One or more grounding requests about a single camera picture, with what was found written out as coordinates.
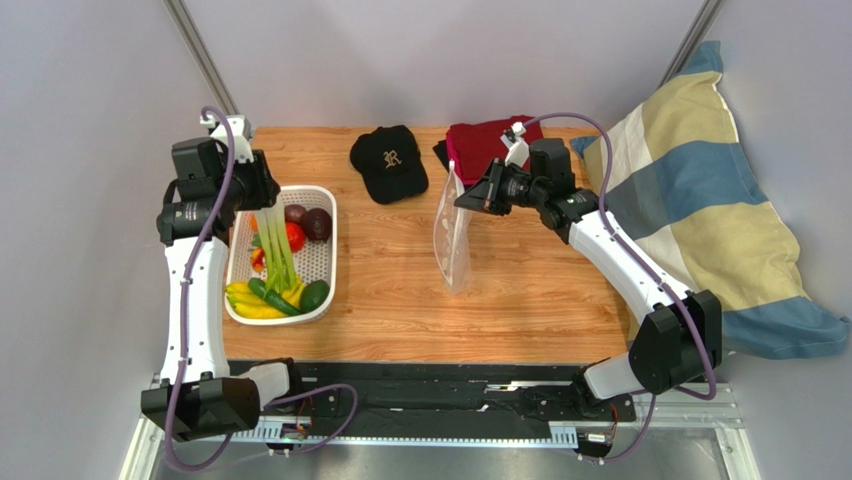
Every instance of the gray floor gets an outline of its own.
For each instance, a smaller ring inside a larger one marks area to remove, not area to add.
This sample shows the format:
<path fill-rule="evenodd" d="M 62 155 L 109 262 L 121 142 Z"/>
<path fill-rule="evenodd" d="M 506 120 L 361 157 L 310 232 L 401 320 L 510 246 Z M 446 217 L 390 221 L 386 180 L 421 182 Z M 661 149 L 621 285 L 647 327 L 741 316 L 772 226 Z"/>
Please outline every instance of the gray floor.
<path fill-rule="evenodd" d="M 619 430 L 615 450 L 625 448 L 635 432 Z M 214 444 L 181 445 L 184 461 L 207 458 Z M 220 459 L 227 463 L 262 451 L 260 445 L 232 444 Z M 155 479 L 727 479 L 713 429 L 662 429 L 648 433 L 627 460 L 594 466 L 578 462 L 573 452 L 540 449 L 328 446 L 304 457 L 261 458 L 233 469 L 181 474 L 161 464 Z"/>

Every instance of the pillow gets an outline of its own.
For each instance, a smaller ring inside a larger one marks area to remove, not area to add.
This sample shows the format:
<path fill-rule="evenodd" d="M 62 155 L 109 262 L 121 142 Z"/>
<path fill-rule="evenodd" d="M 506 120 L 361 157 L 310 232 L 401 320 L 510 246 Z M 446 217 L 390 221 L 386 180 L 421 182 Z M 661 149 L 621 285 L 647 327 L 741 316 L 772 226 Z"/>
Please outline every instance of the pillow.
<path fill-rule="evenodd" d="M 608 207 L 661 267 L 719 297 L 725 349 L 772 359 L 836 355 L 846 347 L 849 319 L 802 288 L 799 244 L 749 167 L 716 90 L 721 78 L 719 42 L 705 42 L 613 127 Z M 582 137 L 572 147 L 599 193 L 605 145 Z"/>

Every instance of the wooden table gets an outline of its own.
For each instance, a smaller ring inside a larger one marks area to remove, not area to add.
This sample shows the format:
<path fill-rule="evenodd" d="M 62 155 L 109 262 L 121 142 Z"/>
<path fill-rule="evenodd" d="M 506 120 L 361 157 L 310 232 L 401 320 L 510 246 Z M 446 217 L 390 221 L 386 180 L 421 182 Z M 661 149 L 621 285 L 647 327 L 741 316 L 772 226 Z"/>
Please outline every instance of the wooden table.
<path fill-rule="evenodd" d="M 374 203 L 349 163 L 367 128 L 260 128 L 282 185 L 320 185 L 338 203 L 337 292 L 309 324 L 248 326 L 225 319 L 228 358 L 507 364 L 588 363 L 626 351 L 628 309 L 597 269 L 541 225 L 531 209 L 475 214 L 472 278 L 449 295 L 432 249 L 447 172 L 432 146 L 447 131 L 412 129 L 429 175 L 417 198 Z M 566 140 L 586 129 L 545 129 Z M 574 158 L 578 183 L 588 178 Z"/>

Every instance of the cap brim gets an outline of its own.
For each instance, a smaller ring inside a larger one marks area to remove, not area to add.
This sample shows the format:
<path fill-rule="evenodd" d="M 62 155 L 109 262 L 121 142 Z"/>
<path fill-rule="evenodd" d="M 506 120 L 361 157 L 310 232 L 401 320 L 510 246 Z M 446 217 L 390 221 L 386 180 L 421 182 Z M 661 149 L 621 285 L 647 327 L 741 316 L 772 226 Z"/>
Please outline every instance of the cap brim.
<path fill-rule="evenodd" d="M 426 176 L 423 164 L 418 162 L 405 173 L 380 177 L 365 176 L 364 185 L 374 202 L 387 205 L 422 194 L 429 188 L 429 177 Z"/>

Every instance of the hat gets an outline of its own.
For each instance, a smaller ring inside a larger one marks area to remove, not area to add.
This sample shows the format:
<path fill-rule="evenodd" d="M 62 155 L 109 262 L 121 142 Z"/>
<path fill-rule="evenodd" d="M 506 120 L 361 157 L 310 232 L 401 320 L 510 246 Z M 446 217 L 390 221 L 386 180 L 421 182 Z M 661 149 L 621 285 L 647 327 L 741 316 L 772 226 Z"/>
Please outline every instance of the hat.
<path fill-rule="evenodd" d="M 429 188 L 417 141 L 405 125 L 361 135 L 352 145 L 349 161 L 364 177 L 367 193 L 376 203 L 387 205 Z"/>

